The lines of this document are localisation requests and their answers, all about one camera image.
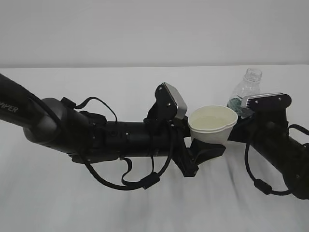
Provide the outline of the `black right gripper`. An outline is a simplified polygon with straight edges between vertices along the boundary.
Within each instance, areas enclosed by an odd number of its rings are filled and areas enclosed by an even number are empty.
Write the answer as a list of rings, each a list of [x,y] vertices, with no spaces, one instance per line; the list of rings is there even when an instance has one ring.
[[[228,140],[255,144],[259,138],[276,138],[280,145],[289,144],[287,111],[261,111],[247,117],[238,115]]]

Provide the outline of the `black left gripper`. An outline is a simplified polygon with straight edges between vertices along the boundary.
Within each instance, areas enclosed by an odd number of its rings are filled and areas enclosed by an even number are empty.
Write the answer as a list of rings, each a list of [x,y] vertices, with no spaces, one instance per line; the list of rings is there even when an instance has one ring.
[[[226,147],[222,144],[211,144],[200,140],[193,140],[190,147],[185,145],[185,137],[188,137],[187,121],[144,119],[145,128],[148,133],[146,143],[147,156],[152,160],[154,167],[154,156],[166,156],[167,159],[162,168],[153,175],[161,177],[168,168],[171,161],[180,169],[184,177],[194,177],[198,171],[198,165],[223,155]]]

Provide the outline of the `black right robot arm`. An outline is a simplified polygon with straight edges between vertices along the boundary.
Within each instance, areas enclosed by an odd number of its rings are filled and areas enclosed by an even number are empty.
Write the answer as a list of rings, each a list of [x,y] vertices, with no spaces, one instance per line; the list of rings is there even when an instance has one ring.
[[[254,186],[265,195],[294,195],[309,198],[309,145],[290,136],[290,129],[307,135],[309,131],[297,124],[289,124],[286,110],[256,112],[247,118],[238,117],[228,139],[244,143],[244,164]],[[253,175],[249,166],[249,149],[254,148],[283,177],[287,189],[274,190],[271,185]]]

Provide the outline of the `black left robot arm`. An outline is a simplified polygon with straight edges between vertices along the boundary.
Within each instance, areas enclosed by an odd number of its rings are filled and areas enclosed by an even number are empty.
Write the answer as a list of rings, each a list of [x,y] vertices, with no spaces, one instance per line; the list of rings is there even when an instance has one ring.
[[[23,86],[0,77],[0,118],[20,126],[32,143],[68,154],[75,163],[117,159],[166,157],[186,177],[195,176],[199,164],[221,156],[219,143],[190,137],[186,105],[168,83],[155,90],[155,103],[142,122],[108,121],[87,112],[87,101],[77,105],[67,98],[39,99]]]

